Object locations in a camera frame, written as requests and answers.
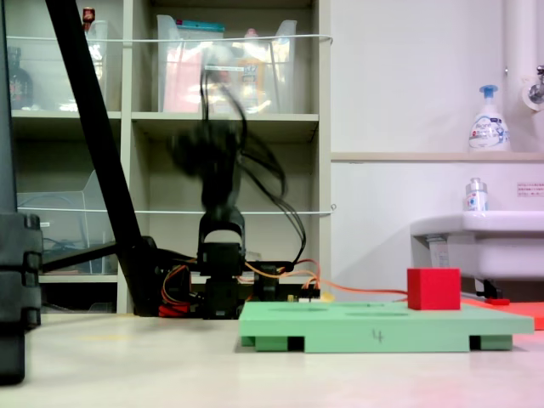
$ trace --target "red cube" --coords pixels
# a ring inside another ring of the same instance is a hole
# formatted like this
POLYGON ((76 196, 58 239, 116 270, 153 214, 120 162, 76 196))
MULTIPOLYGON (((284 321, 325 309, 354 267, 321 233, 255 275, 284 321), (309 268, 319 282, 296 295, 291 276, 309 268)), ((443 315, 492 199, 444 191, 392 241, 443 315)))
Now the red cube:
POLYGON ((460 270, 408 269, 408 307, 414 310, 460 310, 460 270))

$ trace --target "clear plastic bin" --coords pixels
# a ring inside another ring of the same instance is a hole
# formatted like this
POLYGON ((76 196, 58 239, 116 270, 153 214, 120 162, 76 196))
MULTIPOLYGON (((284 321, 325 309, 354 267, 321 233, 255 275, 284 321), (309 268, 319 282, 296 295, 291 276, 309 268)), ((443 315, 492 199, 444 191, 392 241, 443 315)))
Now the clear plastic bin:
MULTIPOLYGON (((157 16, 159 39, 158 110, 198 112, 201 110, 202 68, 213 71, 241 102, 248 114, 294 113, 295 40, 278 38, 245 41, 180 42, 183 32, 172 17, 157 16)), ((296 33, 297 22, 283 21, 276 36, 296 33)), ((207 87, 210 113, 229 114, 234 110, 217 85, 207 87)))
MULTIPOLYGON (((77 249, 96 247, 114 240, 96 172, 91 174, 82 191, 19 193, 17 205, 21 213, 36 214, 40 218, 44 261, 77 249), (25 207, 41 209, 25 210, 25 207), (60 211, 82 209, 99 211, 60 211)), ((50 274, 112 275, 116 274, 116 271, 116 256, 111 255, 50 274)))
MULTIPOLYGON (((95 21, 88 46, 108 111, 121 109, 122 44, 107 21, 95 21)), ((12 109, 77 111, 74 94, 56 41, 8 39, 9 88, 12 109)))

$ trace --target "sink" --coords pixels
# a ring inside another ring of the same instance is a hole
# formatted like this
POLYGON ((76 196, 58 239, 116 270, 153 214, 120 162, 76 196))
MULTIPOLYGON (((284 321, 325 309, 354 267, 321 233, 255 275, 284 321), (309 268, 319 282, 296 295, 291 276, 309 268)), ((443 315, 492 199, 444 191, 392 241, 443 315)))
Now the sink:
POLYGON ((544 280, 543 211, 459 212, 416 221, 411 235, 416 267, 460 268, 477 279, 544 280), (421 256, 421 245, 428 256, 421 256))

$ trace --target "faucet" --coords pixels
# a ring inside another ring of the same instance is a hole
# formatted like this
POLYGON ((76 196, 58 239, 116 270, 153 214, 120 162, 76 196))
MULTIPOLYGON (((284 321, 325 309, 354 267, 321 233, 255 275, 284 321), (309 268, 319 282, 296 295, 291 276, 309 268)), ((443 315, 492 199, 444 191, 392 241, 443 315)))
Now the faucet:
POLYGON ((538 65, 536 73, 540 79, 540 83, 530 87, 529 99, 534 104, 541 104, 544 102, 544 65, 538 65))

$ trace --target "blue pump head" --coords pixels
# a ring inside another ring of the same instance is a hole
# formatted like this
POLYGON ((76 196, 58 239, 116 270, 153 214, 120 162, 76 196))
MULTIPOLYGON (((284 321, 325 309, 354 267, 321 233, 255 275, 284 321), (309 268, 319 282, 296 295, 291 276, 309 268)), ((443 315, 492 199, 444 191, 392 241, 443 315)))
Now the blue pump head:
POLYGON ((484 98, 493 99, 493 93, 498 91, 499 88, 496 85, 484 85, 482 88, 479 89, 479 91, 484 94, 484 98))

